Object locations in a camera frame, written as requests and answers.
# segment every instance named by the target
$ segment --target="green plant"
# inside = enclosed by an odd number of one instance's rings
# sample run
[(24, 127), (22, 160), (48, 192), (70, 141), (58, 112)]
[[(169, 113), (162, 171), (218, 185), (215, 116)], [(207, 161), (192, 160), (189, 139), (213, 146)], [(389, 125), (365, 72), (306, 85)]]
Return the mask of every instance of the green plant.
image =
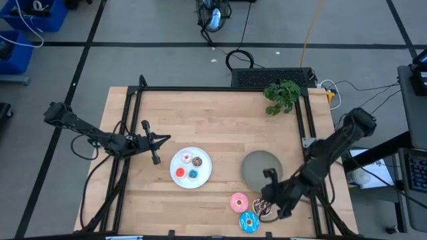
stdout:
[(300, 93), (300, 87), (293, 81), (281, 80), (280, 83), (272, 83), (264, 89), (264, 96), (276, 104), (267, 107), (266, 113), (273, 116), (277, 115), (282, 107), (285, 107), (284, 113), (289, 113)]

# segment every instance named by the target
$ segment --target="white plate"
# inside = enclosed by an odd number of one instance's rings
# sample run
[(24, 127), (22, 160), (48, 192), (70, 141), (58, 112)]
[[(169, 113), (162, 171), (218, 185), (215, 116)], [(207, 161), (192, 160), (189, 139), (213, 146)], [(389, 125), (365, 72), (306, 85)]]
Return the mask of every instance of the white plate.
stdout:
[[(200, 167), (194, 167), (193, 164), (190, 163), (184, 163), (182, 161), (182, 155), (184, 153), (191, 153), (193, 157), (200, 157), (202, 160)], [(178, 178), (175, 176), (176, 169), (178, 168), (184, 168), (185, 169), (185, 177), (184, 178)], [(198, 173), (196, 180), (190, 180), (188, 177), (188, 173), (192, 170), (196, 170)], [(212, 162), (209, 157), (209, 155), (201, 150), (198, 147), (186, 147), (185, 149), (179, 150), (175, 156), (173, 156), (171, 161), (171, 176), (173, 181), (175, 181), (176, 184), (178, 184), (180, 187), (186, 188), (186, 189), (195, 189), (196, 187), (200, 187), (209, 179), (212, 173)]]

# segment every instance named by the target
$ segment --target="wooden tabletop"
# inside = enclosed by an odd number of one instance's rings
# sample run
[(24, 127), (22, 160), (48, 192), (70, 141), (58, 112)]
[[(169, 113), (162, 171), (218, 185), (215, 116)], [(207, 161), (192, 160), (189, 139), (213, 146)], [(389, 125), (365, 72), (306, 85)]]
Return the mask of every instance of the wooden tabletop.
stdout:
[[(121, 119), (126, 91), (127, 87), (110, 88), (100, 126), (103, 131), (112, 131)], [(309, 89), (309, 93), (317, 136), (327, 137), (334, 132), (334, 126), (326, 94), (323, 89)], [(240, 164), (248, 153), (255, 150), (273, 153), (282, 163), (284, 179), (303, 162), (295, 110), (270, 117), (264, 109), (271, 104), (260, 92), (144, 91), (136, 133), (144, 135), (140, 122), (146, 119), (153, 132), (172, 137), (158, 151), (160, 165), (153, 164), (150, 152), (131, 158), (119, 233), (167, 235), (173, 229), (176, 235), (255, 237), (271, 231), (274, 237), (315, 237), (310, 204), (300, 202), (290, 218), (261, 223), (251, 235), (240, 229), (240, 214), (229, 206), (229, 198), (235, 192), (245, 193), (250, 201), (260, 196), (250, 191), (240, 177)], [(306, 119), (304, 104), (302, 112)], [(211, 177), (197, 189), (179, 187), (169, 172), (172, 157), (184, 147), (199, 147), (212, 160)], [(100, 153), (90, 169), (105, 156)], [(111, 163), (112, 158), (89, 182), (83, 214), (85, 224), (105, 199)], [(333, 164), (331, 174), (336, 189), (333, 207), (348, 227), (357, 232), (344, 171)], [(114, 210), (113, 204), (110, 229)], [(326, 233), (321, 207), (319, 212)], [(76, 221), (75, 229), (80, 228)]]

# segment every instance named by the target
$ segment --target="gray bowl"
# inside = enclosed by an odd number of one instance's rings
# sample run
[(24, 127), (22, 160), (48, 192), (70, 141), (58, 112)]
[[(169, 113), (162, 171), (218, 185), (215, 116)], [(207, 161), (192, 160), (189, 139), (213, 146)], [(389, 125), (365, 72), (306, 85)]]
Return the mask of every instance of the gray bowl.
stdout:
[(274, 168), (278, 173), (278, 181), (283, 177), (282, 164), (279, 159), (267, 151), (253, 151), (249, 153), (242, 162), (240, 175), (246, 185), (256, 193), (272, 181), (264, 177), (264, 169)]

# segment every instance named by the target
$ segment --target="pink donut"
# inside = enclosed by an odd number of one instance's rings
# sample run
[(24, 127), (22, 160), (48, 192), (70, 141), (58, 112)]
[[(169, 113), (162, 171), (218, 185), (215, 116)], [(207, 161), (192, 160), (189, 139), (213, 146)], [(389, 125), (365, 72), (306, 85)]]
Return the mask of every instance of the pink donut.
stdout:
[(230, 207), (236, 213), (243, 213), (249, 207), (249, 199), (243, 193), (234, 193), (230, 197)]

